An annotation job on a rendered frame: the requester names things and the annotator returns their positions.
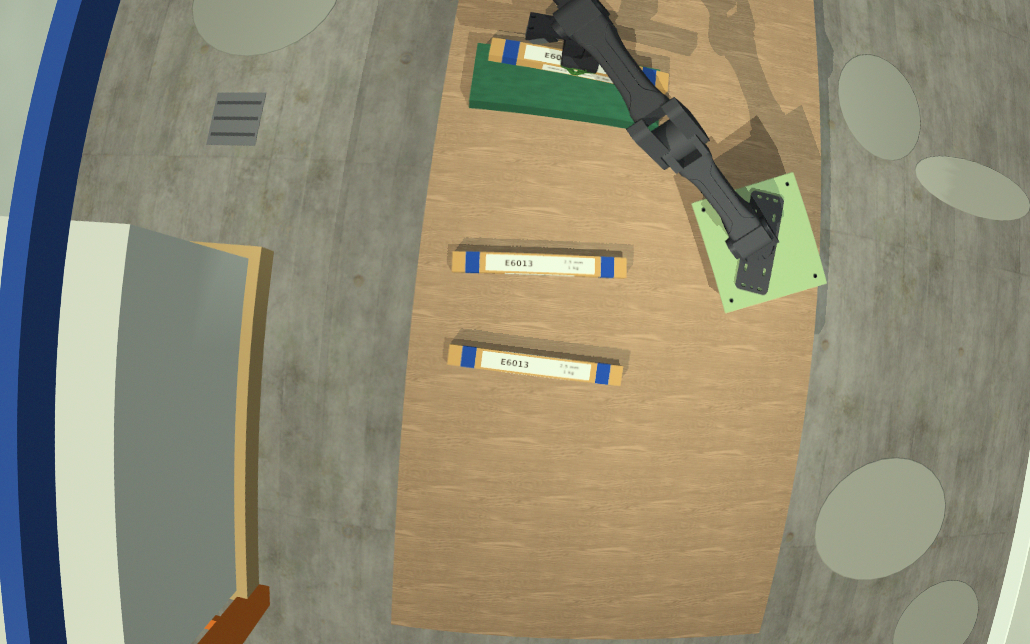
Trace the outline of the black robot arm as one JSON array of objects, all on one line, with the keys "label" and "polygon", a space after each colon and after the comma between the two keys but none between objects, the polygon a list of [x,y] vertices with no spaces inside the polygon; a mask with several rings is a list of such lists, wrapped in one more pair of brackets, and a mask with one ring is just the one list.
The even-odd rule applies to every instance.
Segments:
[{"label": "black robot arm", "polygon": [[[663,170],[671,168],[697,187],[720,216],[730,236],[725,243],[740,258],[735,286],[767,294],[779,243],[783,198],[753,191],[749,203],[739,195],[713,161],[706,145],[710,139],[699,122],[679,100],[670,99],[648,79],[624,46],[599,0],[553,1],[558,8],[553,16],[530,12],[525,39],[533,45],[563,39],[563,56],[581,59],[587,50],[594,57],[620,92],[634,121],[626,130],[636,144]],[[652,131],[648,129],[665,115],[670,120]]]}]

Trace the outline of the tan welding electrode pack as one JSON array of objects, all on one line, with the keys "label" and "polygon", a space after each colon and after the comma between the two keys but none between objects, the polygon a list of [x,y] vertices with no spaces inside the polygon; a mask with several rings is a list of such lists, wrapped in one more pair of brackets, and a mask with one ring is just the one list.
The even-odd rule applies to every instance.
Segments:
[{"label": "tan welding electrode pack", "polygon": [[623,366],[450,344],[448,365],[539,377],[621,385]]},{"label": "tan welding electrode pack", "polygon": [[[533,45],[513,40],[492,38],[488,61],[494,61],[511,65],[519,65],[553,71],[571,75],[566,69],[560,66],[562,49]],[[649,80],[655,84],[664,95],[668,91],[670,74],[654,69],[639,66]],[[596,74],[585,73],[578,77],[598,80],[612,83],[600,65]]]},{"label": "tan welding electrode pack", "polygon": [[627,258],[453,251],[452,273],[626,278]]}]

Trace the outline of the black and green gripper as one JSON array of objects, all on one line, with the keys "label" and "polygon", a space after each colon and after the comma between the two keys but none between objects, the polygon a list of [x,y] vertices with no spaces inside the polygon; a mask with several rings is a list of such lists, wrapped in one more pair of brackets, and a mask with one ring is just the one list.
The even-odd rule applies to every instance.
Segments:
[{"label": "black and green gripper", "polygon": [[[589,52],[584,50],[583,56],[582,56],[581,59],[573,58],[573,57],[568,57],[568,56],[563,56],[562,55],[560,66],[562,68],[566,69],[566,71],[571,75],[578,76],[578,75],[585,74],[586,72],[588,74],[596,74],[596,72],[598,71],[598,68],[599,68],[599,63],[590,55]],[[574,71],[573,69],[578,70],[578,71]]]}]

